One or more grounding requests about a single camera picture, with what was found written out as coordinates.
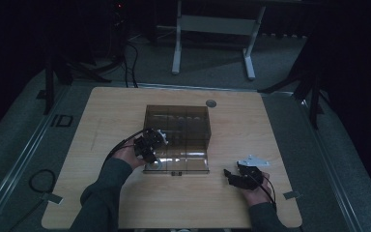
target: person's right hand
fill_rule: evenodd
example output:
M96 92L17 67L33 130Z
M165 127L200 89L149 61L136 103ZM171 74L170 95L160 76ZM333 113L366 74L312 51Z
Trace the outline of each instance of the person's right hand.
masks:
M271 189L268 186L268 179L270 178L270 174L263 172L263 176L265 178L262 187L267 192L270 192ZM245 197L246 203L248 203L248 206L253 206L265 202L271 202L267 194L259 187L256 188L255 190L241 189L241 191L243 193L243 196Z

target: dark gray sleeve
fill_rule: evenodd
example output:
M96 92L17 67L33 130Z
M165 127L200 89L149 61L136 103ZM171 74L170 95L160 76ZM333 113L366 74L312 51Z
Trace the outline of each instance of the dark gray sleeve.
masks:
M249 207L248 211L252 230L255 232L289 231L279 220L271 203L253 205Z
M82 209L69 231L117 231L120 191L131 172L131 166L125 161L109 159L99 178L83 191Z

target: light wood surface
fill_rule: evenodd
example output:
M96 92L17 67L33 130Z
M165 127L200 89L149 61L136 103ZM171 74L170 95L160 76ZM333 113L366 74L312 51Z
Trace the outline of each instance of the light wood surface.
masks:
M81 206L82 191L94 183L108 152L143 128L147 104L202 105L209 108L212 136L209 174L172 177L143 174L137 168L120 198L120 228L249 228L247 206L237 188L229 186L226 168L237 173L236 161L248 155L268 160L278 216L288 227L301 225L294 198L282 193L291 185L261 96L252 92L207 90L95 88L86 105L53 193L61 205L48 204L45 228L69 228Z

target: white desk frame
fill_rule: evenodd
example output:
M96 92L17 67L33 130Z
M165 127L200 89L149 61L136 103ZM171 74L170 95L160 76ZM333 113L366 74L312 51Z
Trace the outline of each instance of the white desk frame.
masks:
M197 31L249 36L250 40L248 47L243 49L243 59L245 62L246 74L248 79L255 79L255 72L251 60L251 52L258 35L258 30L260 29L261 20L264 15L265 8L266 7L261 7L256 20L185 15L182 14L182 0L178 0L176 47L174 50L172 73L180 73L180 63L182 57L182 31Z

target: person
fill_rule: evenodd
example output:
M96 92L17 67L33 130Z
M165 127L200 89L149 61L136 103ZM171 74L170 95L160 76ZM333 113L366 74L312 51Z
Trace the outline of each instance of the person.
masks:
M118 231L122 186L132 171L144 164L146 162L134 154L133 139L129 140L104 163L98 179L83 191L80 197L82 208L69 231ZM266 178L263 187L270 191L268 187L270 175L264 173L264 176ZM248 212L254 231L287 231L262 189L242 189L242 193L249 207Z

